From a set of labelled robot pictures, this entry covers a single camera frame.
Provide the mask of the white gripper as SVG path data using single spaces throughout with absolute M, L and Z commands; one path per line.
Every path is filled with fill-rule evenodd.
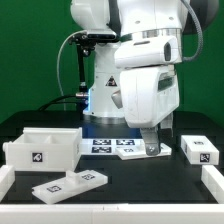
M 173 65 L 134 68 L 120 74 L 125 120 L 130 128 L 141 128 L 146 154 L 161 152 L 158 131 L 173 136 L 173 114 L 179 106 L 178 80 Z

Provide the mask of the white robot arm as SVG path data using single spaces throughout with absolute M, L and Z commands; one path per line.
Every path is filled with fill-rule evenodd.
M 179 106 L 175 65 L 200 55 L 218 9 L 219 0 L 72 0 L 80 55 L 95 53 L 84 117 L 138 128 L 146 153 L 159 154 L 158 131 Z

